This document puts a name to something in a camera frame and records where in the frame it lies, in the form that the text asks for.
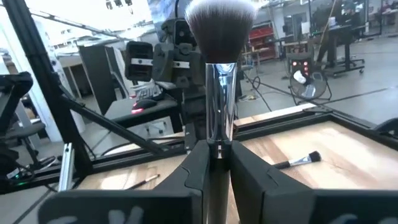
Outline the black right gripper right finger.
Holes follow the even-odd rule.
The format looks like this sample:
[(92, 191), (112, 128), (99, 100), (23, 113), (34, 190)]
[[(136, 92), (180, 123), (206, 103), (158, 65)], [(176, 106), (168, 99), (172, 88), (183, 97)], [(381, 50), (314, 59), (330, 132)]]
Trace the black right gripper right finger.
[(398, 224), (397, 190), (313, 189), (238, 141), (229, 158), (241, 224)]

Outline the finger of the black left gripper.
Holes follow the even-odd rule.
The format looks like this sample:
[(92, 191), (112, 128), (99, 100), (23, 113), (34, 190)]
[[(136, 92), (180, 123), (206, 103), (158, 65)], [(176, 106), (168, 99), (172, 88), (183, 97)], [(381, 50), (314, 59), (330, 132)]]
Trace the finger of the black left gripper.
[(156, 44), (152, 59), (152, 79), (157, 82), (171, 82), (174, 64), (174, 45)]
[(126, 44), (125, 77), (133, 82), (152, 78), (153, 48), (150, 43), (130, 41)]

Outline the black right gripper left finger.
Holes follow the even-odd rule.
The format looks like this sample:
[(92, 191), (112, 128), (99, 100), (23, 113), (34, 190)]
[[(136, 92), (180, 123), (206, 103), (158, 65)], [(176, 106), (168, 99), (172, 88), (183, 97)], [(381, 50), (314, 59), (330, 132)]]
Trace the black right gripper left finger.
[(210, 148), (198, 141), (152, 190), (68, 190), (39, 208), (39, 224), (202, 224)]

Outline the white globe lamp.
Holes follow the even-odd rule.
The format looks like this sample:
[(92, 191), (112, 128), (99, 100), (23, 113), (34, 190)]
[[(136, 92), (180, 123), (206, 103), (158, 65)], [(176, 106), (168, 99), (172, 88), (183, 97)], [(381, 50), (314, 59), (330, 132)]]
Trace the white globe lamp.
[(250, 0), (192, 0), (185, 19), (205, 59), (210, 148), (207, 224), (226, 224), (238, 58), (257, 16)]

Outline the small round black makeup brush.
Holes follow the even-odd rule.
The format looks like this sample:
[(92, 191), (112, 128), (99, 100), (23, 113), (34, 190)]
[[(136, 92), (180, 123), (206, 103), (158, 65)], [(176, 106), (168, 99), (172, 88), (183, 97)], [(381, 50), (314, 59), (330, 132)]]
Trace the small round black makeup brush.
[(307, 156), (300, 158), (300, 159), (292, 159), (289, 161), (284, 161), (284, 162), (280, 162), (277, 164), (274, 164), (273, 167), (275, 167), (276, 169), (288, 169), (290, 167), (294, 167), (294, 166), (300, 166), (303, 164), (310, 164), (313, 162), (320, 162), (322, 159), (320, 153), (318, 151), (313, 151), (311, 153), (309, 153)]

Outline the computer keyboard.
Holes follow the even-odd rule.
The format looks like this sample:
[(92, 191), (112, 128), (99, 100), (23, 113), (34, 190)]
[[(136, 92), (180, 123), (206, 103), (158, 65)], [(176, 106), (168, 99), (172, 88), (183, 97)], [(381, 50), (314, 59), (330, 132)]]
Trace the computer keyboard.
[(149, 83), (144, 85), (139, 85), (138, 87), (134, 87), (136, 100), (161, 100), (164, 98), (163, 90), (156, 83)]

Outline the black computer mouse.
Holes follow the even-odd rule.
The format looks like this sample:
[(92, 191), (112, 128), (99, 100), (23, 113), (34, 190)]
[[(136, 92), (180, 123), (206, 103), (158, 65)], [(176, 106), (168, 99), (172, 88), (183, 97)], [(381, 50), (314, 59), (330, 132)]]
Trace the black computer mouse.
[(143, 112), (145, 109), (154, 107), (156, 105), (157, 105), (157, 101), (152, 100), (152, 99), (139, 100), (133, 104), (131, 113), (138, 114), (138, 113)]

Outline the dark computer desk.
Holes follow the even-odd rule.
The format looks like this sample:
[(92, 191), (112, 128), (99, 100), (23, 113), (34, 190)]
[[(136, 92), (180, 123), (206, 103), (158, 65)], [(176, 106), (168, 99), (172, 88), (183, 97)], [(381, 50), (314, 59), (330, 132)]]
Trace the dark computer desk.
[(139, 124), (169, 117), (175, 133), (182, 131), (182, 121), (180, 118), (180, 105), (172, 98), (166, 97), (160, 100), (151, 108), (144, 109), (142, 112), (133, 113), (133, 104), (136, 101), (125, 98), (112, 102), (105, 117), (120, 124), (124, 128), (130, 128)]

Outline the red storage shelf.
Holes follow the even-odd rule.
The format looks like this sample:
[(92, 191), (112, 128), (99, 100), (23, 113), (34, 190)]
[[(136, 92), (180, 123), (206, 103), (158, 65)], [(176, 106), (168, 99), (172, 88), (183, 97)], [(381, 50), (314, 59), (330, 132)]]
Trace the red storage shelf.
[(249, 33), (249, 46), (256, 63), (275, 59), (275, 36), (271, 21), (253, 26)]

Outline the black device with red lights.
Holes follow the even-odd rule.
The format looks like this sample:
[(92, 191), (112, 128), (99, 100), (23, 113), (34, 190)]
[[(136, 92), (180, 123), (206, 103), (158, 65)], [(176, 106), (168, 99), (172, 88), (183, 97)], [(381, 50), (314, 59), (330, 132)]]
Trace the black device with red lights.
[(293, 77), (294, 73), (299, 70), (302, 75), (309, 77), (312, 74), (313, 53), (289, 53), (287, 54), (288, 78)]

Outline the silver aluminium extrusion piece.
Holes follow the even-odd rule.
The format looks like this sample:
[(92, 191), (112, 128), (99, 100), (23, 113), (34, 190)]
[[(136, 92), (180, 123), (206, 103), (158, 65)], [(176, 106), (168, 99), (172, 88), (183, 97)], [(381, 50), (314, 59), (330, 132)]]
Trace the silver aluminium extrusion piece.
[(59, 192), (70, 190), (72, 188), (73, 173), (75, 169), (74, 160), (75, 150), (70, 142), (64, 145), (60, 178), (58, 183)]

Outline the round floor fan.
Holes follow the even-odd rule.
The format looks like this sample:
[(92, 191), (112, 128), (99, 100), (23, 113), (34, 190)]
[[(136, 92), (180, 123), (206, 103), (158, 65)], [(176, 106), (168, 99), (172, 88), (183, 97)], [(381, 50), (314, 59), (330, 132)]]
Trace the round floor fan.
[(290, 76), (289, 90), (295, 104), (314, 100), (330, 101), (332, 92), (328, 79), (321, 70), (316, 70), (308, 75), (297, 70)]

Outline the black office chair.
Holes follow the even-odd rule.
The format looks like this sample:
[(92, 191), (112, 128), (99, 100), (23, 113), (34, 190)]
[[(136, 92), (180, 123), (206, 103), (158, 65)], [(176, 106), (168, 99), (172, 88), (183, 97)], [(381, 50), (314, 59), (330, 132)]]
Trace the black office chair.
[(0, 75), (0, 146), (7, 148), (7, 140), (20, 139), (32, 158), (32, 164), (29, 167), (33, 170), (39, 170), (45, 167), (44, 160), (38, 160), (38, 152), (29, 143), (29, 137), (43, 130), (45, 128), (44, 123), (39, 121), (32, 124), (29, 120), (26, 127), (9, 130), (21, 98), (32, 88), (32, 85), (33, 80), (29, 72)]

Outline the black aluminium table frame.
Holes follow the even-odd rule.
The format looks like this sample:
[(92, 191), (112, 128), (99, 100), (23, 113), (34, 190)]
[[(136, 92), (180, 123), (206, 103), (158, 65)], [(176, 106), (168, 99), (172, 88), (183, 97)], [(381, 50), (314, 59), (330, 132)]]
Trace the black aluminium table frame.
[[(30, 11), (24, 0), (4, 0), (4, 7), (9, 14), (10, 21), (25, 52), (25, 56), (30, 63), (32, 73), (37, 77), (37, 83), (41, 88), (45, 99), (49, 103), (51, 112), (55, 116), (56, 124), (61, 128), (61, 135), (67, 143), (75, 144), (77, 160), (74, 162), (73, 178), (81, 184), (88, 177), (100, 172), (107, 171), (111, 166), (116, 168), (123, 165), (116, 164), (116, 158), (112, 157), (109, 161), (91, 161), (85, 149), (85, 144), (77, 130), (76, 124), (72, 118), (72, 111), (92, 116), (93, 121), (99, 123), (116, 134), (130, 139), (132, 142), (146, 150), (149, 157), (160, 159), (161, 157), (173, 156), (177, 153), (176, 149), (169, 149), (145, 140), (134, 133), (129, 132), (121, 125), (106, 119), (82, 106), (76, 101), (64, 96), (61, 89), (62, 84), (58, 74), (55, 73), (50, 63), (49, 55), (44, 47), (37, 27)], [(210, 192), (210, 166), (208, 168), (208, 183), (205, 194)]]

